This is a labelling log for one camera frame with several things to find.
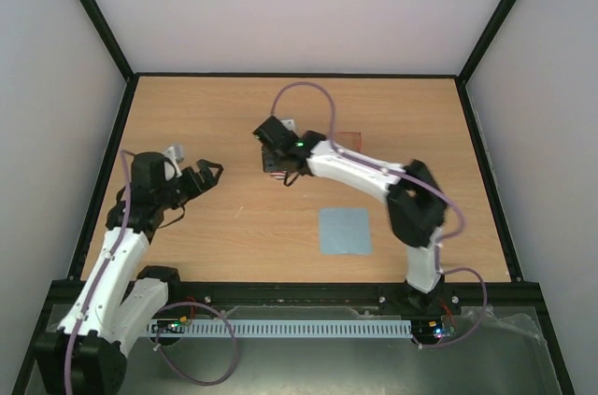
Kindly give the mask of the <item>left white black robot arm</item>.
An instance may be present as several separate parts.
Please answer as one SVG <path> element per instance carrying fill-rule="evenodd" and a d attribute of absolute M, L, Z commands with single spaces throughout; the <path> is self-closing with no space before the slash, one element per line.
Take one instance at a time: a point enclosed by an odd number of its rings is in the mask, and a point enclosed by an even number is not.
<path fill-rule="evenodd" d="M 36 340 L 36 364 L 49 394 L 116 394 L 128 356 L 151 318 L 176 293 L 178 270 L 148 267 L 131 278 L 168 210 L 215 188 L 219 163 L 181 167 L 179 146 L 123 150 L 123 187 L 107 214 L 97 260 L 77 299 L 53 332 Z"/>

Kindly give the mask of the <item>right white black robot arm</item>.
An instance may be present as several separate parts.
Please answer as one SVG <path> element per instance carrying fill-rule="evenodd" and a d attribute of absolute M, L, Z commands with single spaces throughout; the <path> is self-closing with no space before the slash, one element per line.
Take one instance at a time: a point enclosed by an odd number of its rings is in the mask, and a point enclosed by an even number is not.
<path fill-rule="evenodd" d="M 444 277 L 437 244 L 448 204 L 423 162 L 403 166 L 374 160 L 341 148 L 324 134 L 299 136 L 275 116 L 253 135 L 287 175 L 328 178 L 382 202 L 393 235 L 407 249 L 406 282 L 398 290 L 398 303 L 421 314 L 439 303 Z"/>

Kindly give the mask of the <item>striped sunglasses case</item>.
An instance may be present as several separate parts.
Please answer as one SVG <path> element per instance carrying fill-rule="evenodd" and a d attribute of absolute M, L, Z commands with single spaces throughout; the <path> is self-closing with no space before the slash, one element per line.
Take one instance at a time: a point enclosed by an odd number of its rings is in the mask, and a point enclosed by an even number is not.
<path fill-rule="evenodd" d="M 290 184 L 292 180 L 292 174 L 288 172 L 273 172 L 270 176 L 275 180 L 281 181 L 284 185 Z"/>

